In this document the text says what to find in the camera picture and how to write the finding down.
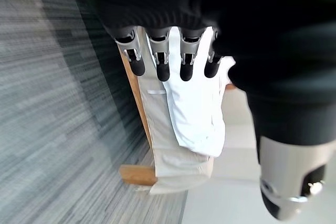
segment white cloth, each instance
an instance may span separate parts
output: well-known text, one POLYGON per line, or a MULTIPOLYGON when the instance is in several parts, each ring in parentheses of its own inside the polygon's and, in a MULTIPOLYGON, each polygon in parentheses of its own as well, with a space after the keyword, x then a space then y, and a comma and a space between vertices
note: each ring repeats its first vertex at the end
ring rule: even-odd
POLYGON ((221 104, 227 76, 234 64, 231 57, 222 59, 218 73, 213 78, 204 76, 204 67, 213 35, 206 29, 194 62, 190 81, 180 78, 180 33, 173 27, 169 36, 170 78, 164 82, 167 102, 175 136, 180 146, 203 155, 218 157, 225 140, 225 124, 221 104))
POLYGON ((146 71, 138 77, 141 99, 146 114, 158 181, 150 194, 166 194, 188 190, 206 182, 212 173, 214 159, 179 146, 172 127, 166 92, 157 79, 146 34, 139 29, 139 39, 146 71))

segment gray carpet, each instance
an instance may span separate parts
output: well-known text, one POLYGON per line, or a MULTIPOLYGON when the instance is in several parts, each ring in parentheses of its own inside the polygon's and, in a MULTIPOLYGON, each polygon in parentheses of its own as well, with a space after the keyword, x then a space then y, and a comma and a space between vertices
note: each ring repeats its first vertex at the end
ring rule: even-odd
POLYGON ((122 62, 84 0, 0 0, 0 223, 179 223, 121 164, 152 156, 122 62))

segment folded cloth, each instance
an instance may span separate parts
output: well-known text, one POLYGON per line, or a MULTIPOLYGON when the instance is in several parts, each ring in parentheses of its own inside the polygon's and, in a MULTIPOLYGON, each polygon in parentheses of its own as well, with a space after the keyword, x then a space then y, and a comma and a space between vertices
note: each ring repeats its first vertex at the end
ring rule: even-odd
POLYGON ((158 179, 151 187, 150 194, 188 190, 210 178, 214 159, 179 146, 170 119, 166 91, 162 82, 157 79, 143 29, 139 29, 139 35, 146 71, 143 76, 138 77, 138 83, 150 130, 155 175, 158 179))

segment white floor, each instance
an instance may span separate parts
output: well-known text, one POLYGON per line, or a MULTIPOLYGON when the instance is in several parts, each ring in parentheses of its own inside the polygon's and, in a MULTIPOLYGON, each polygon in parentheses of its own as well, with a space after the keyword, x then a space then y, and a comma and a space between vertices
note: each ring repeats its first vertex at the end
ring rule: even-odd
MULTIPOLYGON (((331 224, 336 218, 336 189, 327 188, 291 224, 331 224)), ((182 224, 276 224, 266 210, 259 185, 252 181, 211 179, 192 189, 182 224)))
MULTIPOLYGON (((223 152, 215 159, 212 178, 188 192, 182 224, 276 224, 264 207, 259 189, 260 167, 245 94, 225 92, 223 152)), ((327 168, 321 195, 291 224, 331 224, 336 220, 336 155, 327 168)))

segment prosthetic hand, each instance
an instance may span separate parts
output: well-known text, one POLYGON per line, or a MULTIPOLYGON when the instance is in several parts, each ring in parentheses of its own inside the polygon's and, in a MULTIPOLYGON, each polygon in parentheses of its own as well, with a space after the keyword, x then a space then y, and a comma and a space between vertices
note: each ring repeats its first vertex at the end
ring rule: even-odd
POLYGON ((135 26, 146 29, 157 75, 169 78, 169 27, 181 31, 181 78, 192 77, 204 28, 215 27, 205 66, 233 56, 232 83, 253 115, 260 188, 279 220, 321 191, 336 148, 336 0, 88 0, 124 52, 144 73, 135 26))

